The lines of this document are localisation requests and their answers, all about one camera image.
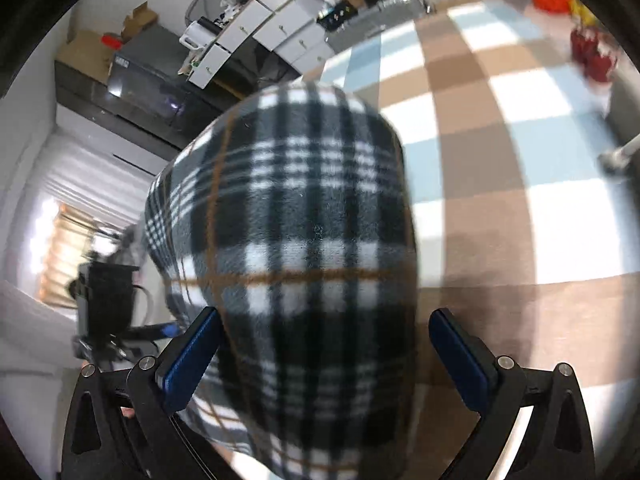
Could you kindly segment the plaid fleece cardigan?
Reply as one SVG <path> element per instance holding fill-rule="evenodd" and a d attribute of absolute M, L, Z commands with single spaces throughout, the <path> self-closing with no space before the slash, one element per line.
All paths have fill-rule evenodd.
<path fill-rule="evenodd" d="M 155 177 L 143 239 L 178 323 L 224 328 L 186 426 L 283 479 L 402 475 L 418 263 L 380 113 L 330 84 L 257 92 Z"/>

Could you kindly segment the black refrigerator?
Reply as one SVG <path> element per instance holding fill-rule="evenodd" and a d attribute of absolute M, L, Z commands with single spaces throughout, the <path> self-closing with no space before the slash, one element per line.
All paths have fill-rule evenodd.
<path fill-rule="evenodd" d="M 181 75 L 188 49 L 160 25 L 139 32 L 115 52 L 107 89 L 165 129 L 166 136 L 197 136 L 235 103 L 224 89 L 202 89 Z"/>

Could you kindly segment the checkered bed sheet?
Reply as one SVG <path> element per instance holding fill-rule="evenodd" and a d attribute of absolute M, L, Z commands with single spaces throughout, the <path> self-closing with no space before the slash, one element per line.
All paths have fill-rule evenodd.
<path fill-rule="evenodd" d="M 639 207 L 598 163 L 614 143 L 601 97 L 504 0 L 386 30 L 309 77 L 358 94 L 400 137 L 420 330 L 445 307 L 495 354 L 570 364 L 605 472 L 639 387 Z"/>

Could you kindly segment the white electric kettle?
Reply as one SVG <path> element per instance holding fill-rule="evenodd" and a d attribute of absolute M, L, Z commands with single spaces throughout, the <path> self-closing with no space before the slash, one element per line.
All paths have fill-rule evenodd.
<path fill-rule="evenodd" d="M 206 49 L 216 35 L 198 21 L 192 22 L 179 38 L 180 44 L 190 51 Z"/>

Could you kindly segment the white drawer desk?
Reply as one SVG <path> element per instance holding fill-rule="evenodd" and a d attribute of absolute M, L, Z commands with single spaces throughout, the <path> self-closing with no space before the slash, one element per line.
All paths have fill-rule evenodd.
<path fill-rule="evenodd" d="M 188 81 L 205 88 L 247 40 L 258 42 L 299 73 L 333 54 L 326 31 L 317 23 L 323 0 L 248 0 L 238 14 L 191 62 Z"/>

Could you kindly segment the silver aluminium suitcase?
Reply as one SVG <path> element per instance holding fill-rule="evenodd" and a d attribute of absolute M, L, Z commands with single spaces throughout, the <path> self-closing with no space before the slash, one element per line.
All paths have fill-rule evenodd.
<path fill-rule="evenodd" d="M 424 11 L 422 0 L 381 0 L 359 11 L 334 32 L 327 32 L 326 43 L 334 53 L 342 52 L 384 30 L 420 18 Z"/>

